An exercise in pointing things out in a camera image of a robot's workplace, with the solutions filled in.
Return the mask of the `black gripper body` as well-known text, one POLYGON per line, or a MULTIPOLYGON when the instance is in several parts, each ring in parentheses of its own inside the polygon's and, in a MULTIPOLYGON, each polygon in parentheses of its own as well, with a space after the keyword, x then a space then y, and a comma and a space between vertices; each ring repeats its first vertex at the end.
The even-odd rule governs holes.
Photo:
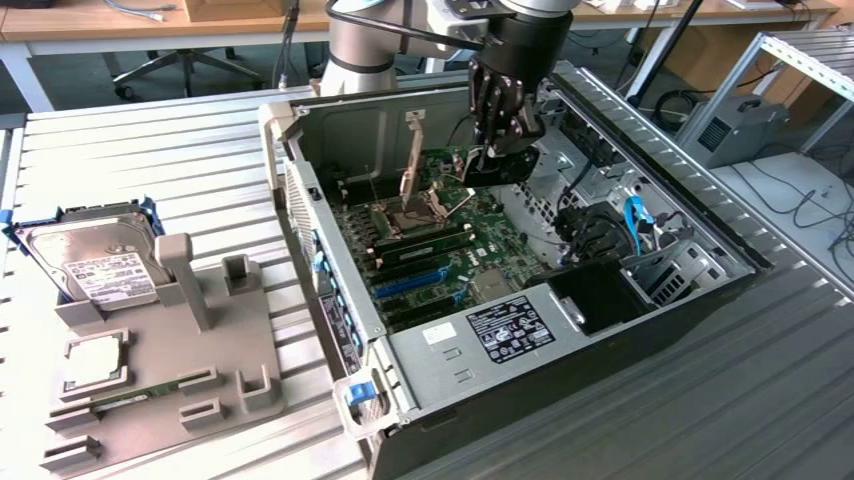
POLYGON ((548 18, 522 14, 492 18, 484 47, 474 55, 477 64, 534 90, 553 69, 570 23, 570 12, 548 18))

